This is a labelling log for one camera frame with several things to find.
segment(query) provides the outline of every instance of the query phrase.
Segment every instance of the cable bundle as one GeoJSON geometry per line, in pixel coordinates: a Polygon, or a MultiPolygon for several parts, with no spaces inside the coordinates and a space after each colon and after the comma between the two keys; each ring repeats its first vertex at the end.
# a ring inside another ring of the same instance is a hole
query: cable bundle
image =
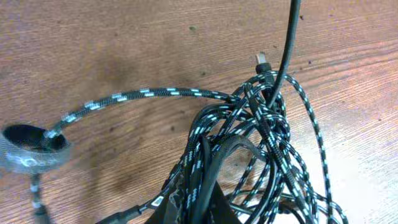
{"type": "Polygon", "coordinates": [[[50,223],[47,209],[40,199],[40,173],[59,167],[65,161],[68,143],[62,129],[82,119],[91,112],[130,100],[166,96],[192,96],[221,100],[208,105],[193,120],[188,142],[179,162],[171,170],[160,193],[152,200],[126,211],[115,213],[99,223],[127,223],[148,208],[155,213],[147,221],[152,223],[239,223],[237,216],[248,215],[244,223],[272,223],[280,213],[293,214],[299,223],[318,223],[320,213],[326,215],[328,224],[348,223],[342,209],[332,201],[328,164],[318,121],[303,88],[286,74],[292,53],[300,1],[292,0],[289,26],[282,63],[272,71],[265,57],[259,59],[257,75],[237,88],[232,94],[193,88],[148,88],[118,93],[90,101],[84,107],[67,114],[51,130],[22,125],[9,128],[12,134],[0,136],[0,165],[13,167],[13,171],[33,174],[30,190],[37,223],[50,223]],[[307,166],[300,154],[290,145],[290,126],[280,88],[287,80],[300,95],[312,122],[322,160],[325,195],[316,193],[311,185],[307,166]],[[220,124],[217,134],[210,134],[220,124]],[[249,137],[257,132],[258,145],[249,137]],[[27,153],[21,139],[32,147],[27,153]],[[232,193],[221,191],[216,179],[223,161],[237,148],[243,147],[253,156],[232,193]],[[13,148],[13,160],[8,155],[13,148]],[[264,163],[251,190],[243,186],[258,161],[264,163]],[[237,204],[235,199],[245,195],[237,204]],[[340,216],[338,220],[333,212],[340,216]]]}
{"type": "Polygon", "coordinates": [[[277,95],[271,109],[266,106],[261,93],[272,91],[273,86],[267,84],[266,80],[274,75],[277,75],[277,72],[268,71],[256,75],[244,82],[231,95],[188,88],[143,89],[115,94],[102,100],[91,101],[82,109],[68,114],[55,125],[53,130],[47,131],[45,136],[48,138],[57,136],[63,128],[78,121],[84,115],[128,100],[160,96],[195,96],[223,100],[224,103],[206,106],[197,114],[190,128],[185,152],[171,171],[160,194],[147,203],[134,207],[130,213],[125,215],[118,213],[116,216],[118,220],[126,220],[128,215],[134,218],[147,208],[157,208],[163,198],[170,196],[170,189],[174,188],[172,193],[179,195],[177,198],[180,206],[176,206],[175,216],[180,223],[201,223],[202,218],[211,223],[208,205],[217,174],[224,159],[242,146],[254,155],[235,190],[227,198],[233,210],[250,214],[245,223],[253,223],[258,218],[259,223],[272,223],[278,213],[286,212],[294,214],[300,223],[317,223],[319,212],[325,213],[331,222],[339,223],[333,216],[333,209],[338,212],[343,223],[347,223],[342,209],[331,199],[322,135],[303,88],[293,77],[285,76],[299,93],[313,124],[322,159],[326,197],[314,192],[304,161],[289,144],[290,126],[285,117],[282,95],[280,93],[277,95]],[[218,134],[209,136],[210,131],[222,121],[224,123],[218,134]],[[262,137],[257,146],[248,139],[254,131],[262,137]],[[265,162],[264,169],[251,190],[241,190],[257,160],[265,162]],[[299,167],[294,166],[292,160],[296,160],[299,167]],[[267,185],[262,189],[267,178],[267,185]],[[290,194],[282,192],[285,187],[289,189],[290,194]],[[233,203],[238,195],[247,195],[241,205],[233,203]],[[248,207],[255,195],[261,195],[260,202],[248,207]],[[326,202],[326,208],[320,206],[319,201],[326,202]]]}

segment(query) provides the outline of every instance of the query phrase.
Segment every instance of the brown wooden surface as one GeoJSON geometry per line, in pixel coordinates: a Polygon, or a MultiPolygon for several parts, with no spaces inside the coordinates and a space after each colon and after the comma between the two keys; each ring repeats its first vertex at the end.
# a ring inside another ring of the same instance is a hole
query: brown wooden surface
{"type": "MultiPolygon", "coordinates": [[[[50,127],[88,100],[143,87],[231,93],[258,51],[279,66],[288,12],[276,0],[0,1],[0,125],[50,127]]],[[[323,130],[334,200],[351,223],[396,223],[398,1],[304,1],[301,15],[290,71],[323,130]]],[[[310,122],[292,88],[282,92],[292,144],[322,192],[310,122]]],[[[136,101],[68,128],[72,159],[43,178],[55,221],[94,223],[153,197],[210,102],[136,101]]],[[[229,160],[224,188],[247,160],[229,160]]],[[[32,223],[28,187],[2,172],[0,223],[32,223]]]]}

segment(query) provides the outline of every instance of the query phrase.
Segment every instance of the black cable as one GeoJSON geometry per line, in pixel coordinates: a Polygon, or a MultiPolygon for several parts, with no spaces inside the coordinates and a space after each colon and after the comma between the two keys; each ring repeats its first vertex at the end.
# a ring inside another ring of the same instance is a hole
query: black cable
{"type": "Polygon", "coordinates": [[[288,210],[291,214],[293,214],[296,217],[296,219],[298,220],[298,222],[300,224],[305,224],[305,221],[300,216],[300,214],[296,210],[291,208],[290,206],[284,205],[284,204],[279,204],[279,210],[288,210]]]}
{"type": "MultiPolygon", "coordinates": [[[[217,214],[212,212],[209,204],[211,204],[218,172],[223,161],[240,146],[249,149],[253,157],[233,193],[227,196],[227,200],[230,207],[235,210],[235,214],[250,214],[245,224],[255,223],[258,219],[260,223],[272,223],[279,210],[288,210],[300,223],[304,223],[302,216],[305,223],[318,223],[318,211],[321,211],[326,214],[330,224],[337,222],[333,216],[333,209],[337,211],[344,224],[348,223],[342,209],[331,199],[328,166],[318,121],[315,119],[315,114],[302,87],[293,77],[286,74],[293,51],[299,10],[300,0],[292,0],[284,54],[278,72],[263,71],[244,82],[230,95],[193,88],[148,88],[114,94],[87,102],[84,107],[67,114],[51,130],[44,133],[41,140],[42,147],[50,148],[56,137],[61,135],[62,129],[91,112],[140,98],[192,96],[224,101],[206,106],[196,115],[188,134],[184,153],[170,172],[158,195],[142,205],[115,213],[100,223],[126,223],[144,210],[156,209],[161,205],[163,205],[162,208],[173,206],[176,214],[168,215],[177,217],[179,223],[201,223],[202,220],[205,223],[213,223],[217,214]],[[275,83],[271,83],[273,76],[276,76],[275,83]],[[285,79],[299,93],[314,127],[320,148],[326,197],[313,190],[304,161],[289,144],[290,126],[286,119],[285,103],[280,94],[280,88],[285,79]],[[210,132],[222,121],[223,124],[218,133],[210,135],[210,132]],[[248,139],[255,130],[262,138],[258,146],[248,139]],[[293,166],[292,159],[295,159],[300,166],[293,166]],[[257,161],[264,162],[261,175],[251,190],[242,190],[257,161]],[[268,177],[266,187],[262,189],[266,177],[268,177]],[[290,194],[283,193],[285,187],[289,189],[290,194]],[[237,205],[234,200],[239,195],[247,196],[240,205],[237,205]],[[259,203],[248,206],[255,195],[261,195],[259,203]],[[292,205],[286,205],[281,202],[282,200],[289,201],[292,205]],[[325,201],[326,208],[319,206],[317,201],[325,201]]],[[[38,222],[45,222],[43,220],[47,218],[49,221],[47,211],[40,201],[39,175],[33,176],[31,191],[34,196],[34,207],[37,209],[36,214],[42,218],[38,222]]]]}
{"type": "MultiPolygon", "coordinates": [[[[276,75],[276,72],[271,71],[270,74],[276,75]]],[[[299,171],[296,168],[293,169],[293,166],[289,167],[291,161],[288,155],[286,154],[287,152],[289,152],[299,162],[300,165],[302,165],[303,162],[301,157],[298,155],[297,151],[295,151],[293,147],[289,144],[290,140],[289,124],[286,121],[286,118],[281,115],[285,114],[285,105],[283,102],[283,97],[278,95],[275,101],[276,105],[278,105],[279,107],[279,113],[267,109],[266,106],[264,105],[264,101],[258,100],[258,98],[261,97],[260,92],[262,90],[266,91],[272,90],[272,86],[266,83],[254,86],[255,83],[259,83],[263,79],[265,79],[264,75],[256,75],[255,77],[250,78],[234,92],[235,95],[227,95],[225,93],[214,92],[209,90],[197,90],[197,89],[186,89],[186,88],[144,89],[138,91],[131,91],[127,93],[120,93],[110,98],[104,98],[99,101],[89,102],[81,110],[78,110],[74,113],[70,113],[69,115],[67,115],[61,122],[59,122],[55,126],[54,130],[60,133],[61,129],[59,128],[64,128],[70,125],[71,123],[77,121],[78,119],[82,118],[84,115],[88,114],[91,111],[96,111],[105,106],[124,102],[129,99],[132,100],[137,98],[154,97],[154,96],[183,95],[183,96],[201,96],[201,97],[217,98],[224,100],[227,103],[207,106],[205,110],[203,110],[201,113],[197,115],[190,129],[188,144],[185,148],[184,154],[181,157],[180,162],[171,171],[169,178],[166,180],[165,185],[162,188],[162,191],[152,200],[140,206],[140,212],[143,212],[147,208],[157,208],[158,205],[153,205],[153,203],[158,200],[161,200],[162,197],[168,194],[171,184],[175,182],[170,180],[177,178],[177,176],[178,177],[181,176],[184,178],[183,182],[185,183],[185,186],[187,188],[187,191],[184,192],[185,196],[184,198],[182,198],[182,201],[180,202],[182,206],[184,206],[181,214],[182,217],[184,217],[183,222],[190,222],[194,220],[196,218],[195,217],[196,212],[193,211],[197,209],[202,211],[199,214],[205,216],[206,220],[211,221],[213,216],[211,212],[209,212],[206,208],[206,205],[208,203],[205,203],[206,200],[203,202],[204,199],[201,199],[202,196],[198,196],[202,194],[202,192],[204,192],[204,189],[209,189],[209,187],[211,187],[211,185],[205,184],[205,181],[207,179],[209,180],[211,179],[213,182],[215,180],[216,177],[215,173],[208,171],[208,169],[210,169],[212,164],[218,164],[218,166],[221,165],[219,162],[217,162],[220,161],[220,159],[215,160],[215,157],[217,155],[218,158],[225,158],[228,155],[230,155],[231,152],[233,151],[233,150],[226,150],[223,156],[221,156],[220,152],[224,151],[221,150],[221,148],[224,146],[223,142],[225,142],[228,138],[231,138],[233,136],[240,136],[240,138],[243,138],[243,136],[249,136],[250,134],[253,133],[254,129],[262,133],[263,140],[260,142],[258,146],[250,145],[249,147],[248,146],[246,147],[250,148],[256,159],[265,162],[263,170],[264,175],[261,175],[260,176],[261,180],[259,179],[257,180],[257,182],[262,183],[264,181],[264,178],[266,177],[267,174],[266,169],[269,169],[270,164],[273,163],[271,160],[274,160],[273,158],[276,159],[279,158],[278,166],[280,166],[281,168],[275,169],[278,170],[276,171],[277,172],[276,176],[270,175],[268,177],[267,186],[272,186],[272,184],[270,183],[282,181],[282,183],[285,182],[288,183],[288,186],[290,183],[291,190],[295,189],[296,191],[301,191],[299,188],[303,187],[305,190],[307,190],[308,194],[311,195],[313,192],[309,182],[309,177],[306,171],[306,167],[302,166],[301,167],[302,169],[299,171]],[[220,121],[224,121],[224,125],[220,129],[219,133],[214,136],[209,136],[208,133],[220,121]],[[232,128],[232,124],[235,122],[239,122],[239,124],[232,128]],[[270,133],[274,135],[274,140],[269,139],[268,134],[270,133]],[[275,148],[273,149],[273,147],[277,146],[278,144],[280,149],[275,149],[275,148]],[[278,157],[275,157],[275,155],[270,157],[270,153],[272,151],[278,152],[279,150],[281,151],[281,153],[279,153],[278,157]],[[289,168],[289,172],[291,172],[291,174],[289,174],[291,175],[291,177],[288,177],[290,178],[290,180],[286,179],[286,177],[282,177],[284,175],[282,175],[281,164],[283,164],[284,162],[286,163],[285,169],[289,168]],[[298,188],[295,184],[296,183],[295,179],[297,178],[299,178],[299,183],[301,185],[298,188]]],[[[323,149],[323,142],[319,138],[320,130],[318,127],[318,123],[317,120],[315,120],[315,117],[313,116],[313,110],[308,103],[307,96],[305,95],[305,93],[302,90],[302,87],[297,83],[297,81],[295,81],[292,77],[288,75],[287,75],[287,80],[291,82],[291,84],[293,84],[295,89],[299,92],[300,96],[302,97],[307,112],[312,120],[313,126],[315,127],[314,130],[315,134],[317,135],[320,148],[323,149]]],[[[252,169],[251,167],[253,165],[254,162],[249,163],[246,169],[251,170],[252,169]]],[[[245,172],[240,182],[245,182],[249,173],[250,172],[245,172]]],[[[233,201],[235,197],[241,194],[252,194],[252,195],[261,194],[262,200],[258,205],[256,205],[256,207],[253,208],[254,211],[251,215],[252,218],[250,218],[247,223],[254,222],[255,219],[257,219],[258,217],[260,217],[262,221],[266,221],[267,219],[273,220],[273,218],[275,218],[276,216],[275,211],[277,211],[276,208],[278,206],[277,202],[279,201],[279,197],[286,198],[286,195],[281,193],[282,192],[281,190],[283,189],[283,187],[281,186],[284,186],[284,184],[279,184],[277,188],[275,187],[269,188],[266,191],[259,189],[261,187],[261,184],[255,184],[254,188],[247,191],[246,190],[242,191],[241,187],[237,187],[235,189],[236,192],[234,193],[234,195],[232,197],[229,196],[228,198],[230,201],[233,201]]],[[[296,201],[295,203],[298,202],[298,204],[301,203],[302,205],[299,206],[299,208],[302,212],[304,207],[305,208],[308,207],[311,213],[313,213],[313,215],[315,215],[316,218],[317,209],[314,210],[313,208],[314,207],[317,208],[316,200],[320,200],[320,198],[318,197],[317,194],[314,195],[316,195],[316,198],[314,200],[307,200],[307,199],[304,200],[303,198],[302,199],[300,197],[297,198],[297,196],[294,195],[291,195],[290,196],[291,198],[289,200],[296,201]]],[[[343,217],[343,213],[341,210],[338,211],[338,213],[343,217]]],[[[306,214],[305,217],[309,222],[313,219],[311,218],[312,216],[310,214],[306,214]]]]}
{"type": "Polygon", "coordinates": [[[279,90],[280,88],[282,88],[285,74],[287,73],[287,68],[289,67],[289,61],[292,56],[294,47],[297,23],[299,21],[300,3],[301,0],[292,0],[290,2],[289,24],[287,26],[284,54],[280,63],[278,76],[276,77],[276,81],[274,83],[274,86],[272,87],[271,97],[267,99],[268,108],[270,108],[274,104],[275,99],[279,94],[279,90]]]}

